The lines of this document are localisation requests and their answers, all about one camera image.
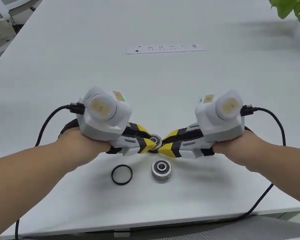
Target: green plant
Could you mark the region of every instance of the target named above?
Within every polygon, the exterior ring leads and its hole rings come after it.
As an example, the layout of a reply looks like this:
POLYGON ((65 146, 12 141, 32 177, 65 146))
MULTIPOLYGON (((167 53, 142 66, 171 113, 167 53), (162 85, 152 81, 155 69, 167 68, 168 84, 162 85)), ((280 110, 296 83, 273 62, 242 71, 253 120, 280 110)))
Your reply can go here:
POLYGON ((271 7, 275 7, 279 18, 285 19, 292 11, 300 22, 300 0, 269 0, 271 7))

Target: black rubber ring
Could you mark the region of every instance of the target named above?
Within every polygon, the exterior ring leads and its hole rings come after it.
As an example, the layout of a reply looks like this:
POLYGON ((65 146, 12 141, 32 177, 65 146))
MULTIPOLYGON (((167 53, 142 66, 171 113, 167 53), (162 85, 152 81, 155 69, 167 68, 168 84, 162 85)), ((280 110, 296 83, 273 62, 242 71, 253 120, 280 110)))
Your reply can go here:
POLYGON ((124 185, 127 185, 128 183, 130 183, 130 181, 131 181, 131 179, 132 179, 132 176, 133 176, 133 172, 132 172, 131 167, 129 167, 128 165, 125 165, 125 164, 120 164, 120 165, 116 166, 116 167, 112 170, 112 172, 111 172, 111 179, 112 179, 112 181, 113 181, 115 184, 119 185, 119 186, 124 186, 124 185), (118 168, 122 168, 122 167, 128 168, 128 169, 130 170, 131 176, 130 176, 130 178, 129 178, 127 181, 125 181, 125 182, 117 182, 117 181, 114 179, 114 173, 115 173, 115 171, 116 171, 118 168))

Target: electrical outlet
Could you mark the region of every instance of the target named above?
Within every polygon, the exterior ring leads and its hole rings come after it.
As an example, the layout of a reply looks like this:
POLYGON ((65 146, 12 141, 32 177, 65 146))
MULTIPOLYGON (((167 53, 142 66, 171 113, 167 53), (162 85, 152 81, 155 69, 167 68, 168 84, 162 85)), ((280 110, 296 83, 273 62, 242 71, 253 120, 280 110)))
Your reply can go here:
POLYGON ((161 54, 204 51, 199 44, 138 45, 126 49, 126 54, 161 54))

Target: cable connector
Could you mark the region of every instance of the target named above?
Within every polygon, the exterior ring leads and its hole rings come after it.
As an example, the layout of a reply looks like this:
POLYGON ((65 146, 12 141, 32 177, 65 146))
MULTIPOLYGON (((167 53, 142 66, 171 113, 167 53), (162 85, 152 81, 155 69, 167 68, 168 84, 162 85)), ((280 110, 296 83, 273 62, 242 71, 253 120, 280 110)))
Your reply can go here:
POLYGON ((72 102, 69 105, 69 110, 73 114, 83 115, 85 113, 85 105, 81 102, 72 102))
POLYGON ((240 114, 242 117, 252 115, 255 112, 255 107, 253 107, 251 104, 250 105, 244 105, 241 110, 240 114))

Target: table surface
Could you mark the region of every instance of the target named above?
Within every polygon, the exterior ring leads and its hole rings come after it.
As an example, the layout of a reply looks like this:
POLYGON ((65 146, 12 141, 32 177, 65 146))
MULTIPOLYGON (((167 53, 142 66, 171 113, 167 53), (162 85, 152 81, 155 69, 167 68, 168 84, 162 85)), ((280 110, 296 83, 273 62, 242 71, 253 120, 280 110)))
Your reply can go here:
MULTIPOLYGON (((92 86, 122 91, 133 108, 131 122, 161 136, 194 123, 200 97, 236 89, 246 104, 272 110, 287 144, 300 147, 296 27, 293 18, 279 20, 267 0, 45 0, 0 59, 0 157, 32 147, 46 117, 92 86), (126 54, 130 46, 171 43, 202 44, 206 51, 126 54)), ((54 141, 74 117, 58 113, 41 143, 54 141)), ((248 116, 246 125, 281 144, 269 115, 248 116)), ((20 234, 233 217, 249 210, 270 184, 222 155, 171 160, 172 177, 159 184, 151 164, 162 158, 100 155, 67 174, 23 216, 20 234), (119 164, 133 169, 126 186, 110 177, 119 164)), ((297 210, 300 202, 273 188, 255 212, 297 210)), ((14 225, 2 239, 13 232, 14 225)))

